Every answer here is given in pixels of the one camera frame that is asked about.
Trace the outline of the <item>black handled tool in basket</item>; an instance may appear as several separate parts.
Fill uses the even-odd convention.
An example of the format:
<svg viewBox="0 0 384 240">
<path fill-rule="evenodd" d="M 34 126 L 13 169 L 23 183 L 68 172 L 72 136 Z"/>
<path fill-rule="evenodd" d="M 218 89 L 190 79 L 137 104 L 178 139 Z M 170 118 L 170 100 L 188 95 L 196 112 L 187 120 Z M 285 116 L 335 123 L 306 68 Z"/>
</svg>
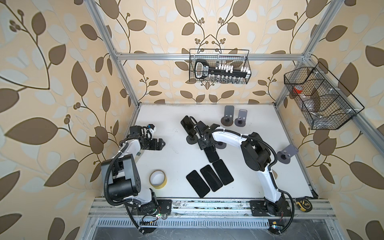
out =
<svg viewBox="0 0 384 240">
<path fill-rule="evenodd" d="M 235 69 L 232 65 L 224 64 L 215 64 L 214 67 L 211 67 L 205 60 L 197 60 L 193 72 L 197 79 L 205 79 L 207 77 L 210 79 L 215 77 L 246 79 L 251 76 L 251 70 L 247 67 Z"/>
</svg>

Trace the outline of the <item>black phone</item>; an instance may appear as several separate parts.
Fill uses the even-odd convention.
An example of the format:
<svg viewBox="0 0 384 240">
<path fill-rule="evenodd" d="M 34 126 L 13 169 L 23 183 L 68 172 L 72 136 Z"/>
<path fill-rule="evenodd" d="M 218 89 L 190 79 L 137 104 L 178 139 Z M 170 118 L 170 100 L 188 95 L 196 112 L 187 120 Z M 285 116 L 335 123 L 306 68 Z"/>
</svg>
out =
<svg viewBox="0 0 384 240">
<path fill-rule="evenodd" d="M 200 172 L 213 192 L 216 192 L 223 186 L 222 181 L 210 165 L 201 168 Z"/>
<path fill-rule="evenodd" d="M 191 139 L 196 136 L 197 132 L 194 127 L 195 125 L 189 116 L 184 116 L 184 118 L 181 120 L 181 125 Z"/>
<path fill-rule="evenodd" d="M 220 159 L 215 146 L 205 148 L 204 152 L 210 163 L 214 163 Z"/>
<path fill-rule="evenodd" d="M 209 186 L 196 170 L 189 173 L 186 179 L 200 198 L 204 198 L 210 192 Z"/>
<path fill-rule="evenodd" d="M 223 160 L 219 159 L 218 161 L 214 162 L 213 167 L 216 173 L 218 174 L 220 180 L 222 181 L 223 185 L 226 186 L 234 181 L 232 174 L 228 170 Z"/>
</svg>

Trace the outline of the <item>yellow black tape measure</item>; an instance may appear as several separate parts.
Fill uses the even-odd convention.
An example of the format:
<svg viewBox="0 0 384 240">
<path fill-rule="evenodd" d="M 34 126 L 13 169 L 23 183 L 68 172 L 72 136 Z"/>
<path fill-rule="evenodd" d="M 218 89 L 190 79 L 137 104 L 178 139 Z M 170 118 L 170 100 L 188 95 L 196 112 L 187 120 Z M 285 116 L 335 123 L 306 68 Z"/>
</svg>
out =
<svg viewBox="0 0 384 240">
<path fill-rule="evenodd" d="M 312 203 L 307 198 L 296 199 L 296 205 L 302 212 L 310 212 L 313 209 Z"/>
</svg>

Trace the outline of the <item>red cap plastic bottle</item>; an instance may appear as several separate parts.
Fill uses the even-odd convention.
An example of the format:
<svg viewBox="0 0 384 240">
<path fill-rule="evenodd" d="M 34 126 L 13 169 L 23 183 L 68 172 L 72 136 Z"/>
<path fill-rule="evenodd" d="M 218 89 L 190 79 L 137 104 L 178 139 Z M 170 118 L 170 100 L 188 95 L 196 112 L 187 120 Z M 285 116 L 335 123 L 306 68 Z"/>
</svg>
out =
<svg viewBox="0 0 384 240">
<path fill-rule="evenodd" d="M 298 101 L 300 107 L 306 106 L 308 107 L 312 103 L 312 99 L 310 96 L 304 93 L 304 88 L 300 85 L 295 85 L 293 87 L 293 97 Z"/>
</svg>

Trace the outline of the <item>yellow tape roll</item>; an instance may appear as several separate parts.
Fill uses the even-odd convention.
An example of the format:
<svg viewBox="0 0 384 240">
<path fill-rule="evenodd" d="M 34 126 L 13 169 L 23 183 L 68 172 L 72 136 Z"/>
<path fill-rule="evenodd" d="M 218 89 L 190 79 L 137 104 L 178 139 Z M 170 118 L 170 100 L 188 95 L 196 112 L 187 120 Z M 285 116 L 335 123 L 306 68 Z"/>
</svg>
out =
<svg viewBox="0 0 384 240">
<path fill-rule="evenodd" d="M 150 185 L 155 189 L 161 189 L 167 184 L 167 175 L 163 170 L 155 170 L 149 177 Z"/>
</svg>

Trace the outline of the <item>brown cork oval pad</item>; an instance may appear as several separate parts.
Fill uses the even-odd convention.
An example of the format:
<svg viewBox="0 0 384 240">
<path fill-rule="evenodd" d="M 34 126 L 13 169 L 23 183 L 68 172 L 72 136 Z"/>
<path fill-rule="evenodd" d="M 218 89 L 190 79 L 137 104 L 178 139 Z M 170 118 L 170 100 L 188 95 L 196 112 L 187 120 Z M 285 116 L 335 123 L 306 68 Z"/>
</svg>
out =
<svg viewBox="0 0 384 240">
<path fill-rule="evenodd" d="M 274 170 L 272 170 L 272 173 L 273 173 L 273 176 L 274 176 L 274 178 L 276 180 L 278 178 L 278 174 Z"/>
</svg>

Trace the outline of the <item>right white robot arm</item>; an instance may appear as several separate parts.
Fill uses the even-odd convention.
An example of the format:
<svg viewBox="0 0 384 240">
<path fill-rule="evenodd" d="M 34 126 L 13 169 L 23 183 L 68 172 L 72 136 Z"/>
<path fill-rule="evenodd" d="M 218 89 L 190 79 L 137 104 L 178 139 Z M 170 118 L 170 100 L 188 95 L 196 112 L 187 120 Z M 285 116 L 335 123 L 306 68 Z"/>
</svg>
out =
<svg viewBox="0 0 384 240">
<path fill-rule="evenodd" d="M 226 130 L 220 125 L 208 126 L 203 122 L 192 123 L 192 129 L 200 136 L 199 147 L 204 150 L 222 142 L 242 151 L 246 165 L 257 173 L 264 191 L 265 209 L 270 216 L 279 216 L 288 209 L 287 192 L 278 188 L 272 166 L 278 162 L 276 151 L 259 134 L 249 135 Z"/>
</svg>

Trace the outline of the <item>phone stand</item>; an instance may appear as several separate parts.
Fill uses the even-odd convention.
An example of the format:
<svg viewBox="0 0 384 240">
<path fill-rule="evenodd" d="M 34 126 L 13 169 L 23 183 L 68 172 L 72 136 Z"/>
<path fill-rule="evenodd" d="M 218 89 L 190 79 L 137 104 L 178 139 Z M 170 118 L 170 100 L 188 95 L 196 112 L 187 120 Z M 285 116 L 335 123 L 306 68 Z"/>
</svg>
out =
<svg viewBox="0 0 384 240">
<path fill-rule="evenodd" d="M 288 145 L 283 150 L 277 152 L 278 161 L 288 165 L 291 162 L 291 158 L 299 152 L 299 149 L 294 145 Z"/>
<path fill-rule="evenodd" d="M 193 137 L 187 136 L 186 140 L 187 140 L 188 144 L 194 145 L 194 144 L 196 144 L 198 142 L 198 137 L 196 135 L 194 135 Z"/>
<path fill-rule="evenodd" d="M 223 142 L 216 142 L 215 143 L 215 147 L 217 148 L 217 149 L 225 149 L 226 147 L 227 147 L 227 144 L 226 143 L 223 143 Z"/>
<path fill-rule="evenodd" d="M 221 124 L 225 127 L 230 127 L 234 123 L 234 106 L 225 106 L 224 116 L 221 118 Z"/>
</svg>

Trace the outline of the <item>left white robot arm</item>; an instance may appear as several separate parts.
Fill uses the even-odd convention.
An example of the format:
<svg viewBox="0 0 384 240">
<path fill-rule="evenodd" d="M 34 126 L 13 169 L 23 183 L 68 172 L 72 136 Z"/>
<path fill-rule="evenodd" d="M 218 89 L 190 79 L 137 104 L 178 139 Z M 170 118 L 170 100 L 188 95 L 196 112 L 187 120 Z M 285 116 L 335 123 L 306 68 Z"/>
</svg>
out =
<svg viewBox="0 0 384 240">
<path fill-rule="evenodd" d="M 126 139 L 120 142 L 118 153 L 101 164 L 104 197 L 109 205 L 137 208 L 143 215 L 161 212 L 155 192 L 151 188 L 142 190 L 135 157 L 141 150 L 161 151 L 165 145 L 163 139 Z"/>
</svg>

